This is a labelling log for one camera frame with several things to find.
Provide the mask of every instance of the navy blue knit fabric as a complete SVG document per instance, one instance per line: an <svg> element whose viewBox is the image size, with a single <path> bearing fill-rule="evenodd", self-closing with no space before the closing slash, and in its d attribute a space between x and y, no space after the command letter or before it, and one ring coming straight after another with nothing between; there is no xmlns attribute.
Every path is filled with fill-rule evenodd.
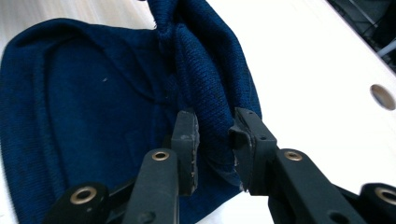
<svg viewBox="0 0 396 224"><path fill-rule="evenodd" d="M227 137L233 108L260 114L238 41L204 1L149 5L155 31L59 19L7 45L0 140L20 223L40 223L72 186L112 189L135 177L186 107L200 127L199 186L180 199L180 222L198 221L238 192Z"/></svg>

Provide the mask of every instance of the black plastic bracket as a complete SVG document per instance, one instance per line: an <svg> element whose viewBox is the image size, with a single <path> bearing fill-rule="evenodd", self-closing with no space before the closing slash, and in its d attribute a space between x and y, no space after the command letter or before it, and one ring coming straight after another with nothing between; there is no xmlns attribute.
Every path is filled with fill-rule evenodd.
<svg viewBox="0 0 396 224"><path fill-rule="evenodd" d="M365 184L359 196L337 188L368 223L396 223L396 188L393 186Z"/></svg>
<svg viewBox="0 0 396 224"><path fill-rule="evenodd" d="M87 182L68 189L51 207L43 224L100 224L108 214L107 187Z"/></svg>
<svg viewBox="0 0 396 224"><path fill-rule="evenodd" d="M177 154L160 148L143 159L122 224L178 223Z"/></svg>
<svg viewBox="0 0 396 224"><path fill-rule="evenodd" d="M276 139L253 111L235 109L229 131L236 158L236 172L250 195L268 195L271 183L270 162L274 160Z"/></svg>
<svg viewBox="0 0 396 224"><path fill-rule="evenodd" d="M286 196L294 217L292 223L366 223L353 209L340 191L326 178L319 168L303 152L281 149L274 162L276 192ZM270 194L269 207L276 223L287 223L276 210Z"/></svg>
<svg viewBox="0 0 396 224"><path fill-rule="evenodd" d="M178 193L191 196L198 187L196 158L199 145L198 119L192 109L178 112L171 141L171 148L178 157Z"/></svg>

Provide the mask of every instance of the circular hole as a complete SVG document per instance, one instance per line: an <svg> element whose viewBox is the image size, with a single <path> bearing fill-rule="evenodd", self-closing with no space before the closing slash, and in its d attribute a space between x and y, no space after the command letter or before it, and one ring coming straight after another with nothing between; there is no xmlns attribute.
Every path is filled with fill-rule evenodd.
<svg viewBox="0 0 396 224"><path fill-rule="evenodd" d="M87 203L96 196L96 189L93 187L84 187L76 190L70 197L73 204Z"/></svg>
<svg viewBox="0 0 396 224"><path fill-rule="evenodd" d="M384 197L396 202L396 195L395 194L392 194L392 193L389 193L389 192L383 192L382 195L384 195Z"/></svg>
<svg viewBox="0 0 396 224"><path fill-rule="evenodd" d="M293 152L293 151L285 152L285 157L291 161L300 161L303 159L303 157L300 154Z"/></svg>
<svg viewBox="0 0 396 224"><path fill-rule="evenodd" d="M342 215L339 212L330 212L329 217L335 223L339 223L339 224L347 224L347 223L349 223L349 220L347 219L347 217L345 217L344 215Z"/></svg>
<svg viewBox="0 0 396 224"><path fill-rule="evenodd" d="M169 153L167 152L159 151L152 154L152 159L154 159L155 161L164 161L168 158L169 158Z"/></svg>
<svg viewBox="0 0 396 224"><path fill-rule="evenodd" d="M77 198L80 200L84 200L84 199L87 199L88 197L90 197L90 195L91 195L91 192L89 190L84 190L77 194Z"/></svg>
<svg viewBox="0 0 396 224"><path fill-rule="evenodd" d="M375 194L383 201L396 205L396 192L391 189L376 188Z"/></svg>
<svg viewBox="0 0 396 224"><path fill-rule="evenodd" d="M376 102L382 107L388 110L394 110L396 108L395 100L384 87L375 84L371 86L370 92Z"/></svg>
<svg viewBox="0 0 396 224"><path fill-rule="evenodd" d="M149 224L155 220L155 213L154 212L144 212L139 214L139 223Z"/></svg>

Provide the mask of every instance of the metal rivet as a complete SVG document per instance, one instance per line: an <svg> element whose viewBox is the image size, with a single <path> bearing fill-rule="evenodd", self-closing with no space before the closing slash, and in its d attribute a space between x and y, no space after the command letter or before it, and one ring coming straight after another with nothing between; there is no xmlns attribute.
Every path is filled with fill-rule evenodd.
<svg viewBox="0 0 396 224"><path fill-rule="evenodd" d="M169 153L164 151L158 151L152 154L151 158L154 159L155 161L165 161L166 159L169 158Z"/></svg>
<svg viewBox="0 0 396 224"><path fill-rule="evenodd" d="M382 199L383 201L396 205L396 192L391 189L384 189L384 188L376 188L375 194L378 198Z"/></svg>
<svg viewBox="0 0 396 224"><path fill-rule="evenodd" d="M96 196L97 190L93 187L84 187L76 190L70 197L70 203L82 204L87 203Z"/></svg>
<svg viewBox="0 0 396 224"><path fill-rule="evenodd" d="M293 152L293 151L286 151L285 157L291 161L300 161L303 159L303 157L300 154L298 154L297 152Z"/></svg>

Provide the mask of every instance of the white surface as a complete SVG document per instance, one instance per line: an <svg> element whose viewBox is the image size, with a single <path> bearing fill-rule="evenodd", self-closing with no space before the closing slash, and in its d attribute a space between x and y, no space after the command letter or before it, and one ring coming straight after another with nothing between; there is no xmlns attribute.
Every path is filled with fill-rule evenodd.
<svg viewBox="0 0 396 224"><path fill-rule="evenodd" d="M146 12L135 14L140 11L131 7L135 0L35 0L34 7L45 9L39 13L27 10L32 2L0 2L0 10L5 3L19 9L19 15L1 11L1 45L27 24L53 17L126 27L139 20L152 24ZM370 93L379 84L396 98L396 78L324 0L209 3L241 42L263 120L280 147L303 151L334 184L355 193L369 182L396 186L396 111L379 106ZM241 194L201 223L272 222L266 207L264 197ZM5 213L2 205L0 223L7 223Z"/></svg>

